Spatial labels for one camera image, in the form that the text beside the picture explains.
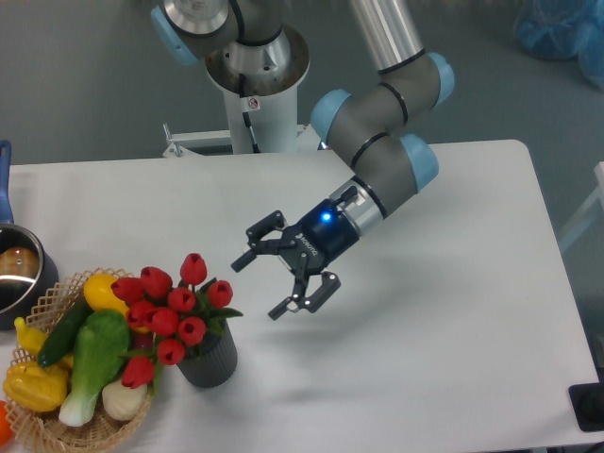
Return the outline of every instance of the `dark gray pot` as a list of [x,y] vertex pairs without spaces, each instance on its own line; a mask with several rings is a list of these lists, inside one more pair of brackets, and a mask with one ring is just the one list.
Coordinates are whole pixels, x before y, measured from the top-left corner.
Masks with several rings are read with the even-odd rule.
[[201,342],[201,356],[196,357],[192,350],[177,366],[183,376],[194,386],[202,388],[217,387],[227,381],[237,366],[237,347],[228,328],[224,324],[225,334],[218,337],[211,333]]

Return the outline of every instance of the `red tulip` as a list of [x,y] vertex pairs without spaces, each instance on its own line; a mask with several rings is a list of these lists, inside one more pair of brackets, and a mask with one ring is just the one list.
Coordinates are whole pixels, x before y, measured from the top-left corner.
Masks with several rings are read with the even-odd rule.
[[154,307],[144,315],[143,325],[160,337],[169,337],[178,330],[180,317],[167,307]]
[[233,298],[233,289],[225,280],[218,280],[208,288],[208,299],[213,307],[222,309],[230,304]]
[[144,288],[140,278],[120,277],[111,284],[111,289],[116,297],[128,305],[143,298]]
[[201,343],[206,334],[206,323],[201,318],[191,316],[180,321],[178,325],[178,336],[187,346],[195,346]]
[[195,294],[189,288],[174,288],[168,294],[168,305],[172,310],[186,313],[195,306]]
[[180,278],[188,285],[198,285],[208,276],[206,262],[198,253],[190,253],[180,266]]
[[122,385],[130,389],[136,389],[151,382],[154,375],[155,366],[148,357],[133,357],[122,374]]
[[162,299],[172,288],[172,278],[157,267],[144,267],[141,270],[141,283],[144,291],[154,299]]
[[185,357],[185,346],[175,338],[167,338],[158,344],[158,360],[164,365],[174,365]]
[[148,300],[140,300],[130,306],[126,312],[126,321],[131,328],[144,326],[144,319],[148,311],[155,308]]

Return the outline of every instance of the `woven basket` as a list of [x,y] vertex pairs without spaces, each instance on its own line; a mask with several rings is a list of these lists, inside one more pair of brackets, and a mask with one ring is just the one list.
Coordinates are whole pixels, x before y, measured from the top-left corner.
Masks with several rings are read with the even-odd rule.
[[[64,312],[70,309],[83,292],[84,282],[93,274],[111,274],[116,277],[132,277],[126,271],[96,269],[75,274],[57,283],[54,288],[40,297],[38,305],[31,310],[25,322],[30,327],[50,332]],[[12,351],[10,365],[35,360],[27,351],[18,347]],[[70,428],[59,421],[59,410],[39,413],[19,406],[7,398],[7,420],[15,434],[15,440],[36,453],[111,451],[123,442],[139,426],[151,405],[148,395],[143,406],[128,422],[119,422],[107,415],[101,397],[92,420],[81,428]]]

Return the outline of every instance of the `cucumber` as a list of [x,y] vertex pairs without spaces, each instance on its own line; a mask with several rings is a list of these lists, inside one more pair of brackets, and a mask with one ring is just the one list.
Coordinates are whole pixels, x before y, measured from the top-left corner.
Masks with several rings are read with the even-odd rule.
[[38,365],[45,368],[60,361],[63,356],[74,348],[76,336],[84,321],[92,314],[92,309],[83,296],[79,297],[74,305],[68,309],[48,338],[42,344],[38,353]]

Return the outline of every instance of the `stainless steel pot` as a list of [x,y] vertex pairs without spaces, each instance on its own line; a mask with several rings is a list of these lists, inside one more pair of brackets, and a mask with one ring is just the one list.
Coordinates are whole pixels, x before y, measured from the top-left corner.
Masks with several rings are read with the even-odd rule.
[[0,141],[0,330],[28,316],[38,298],[59,280],[57,266],[40,240],[14,225],[8,200],[10,153],[10,142]]

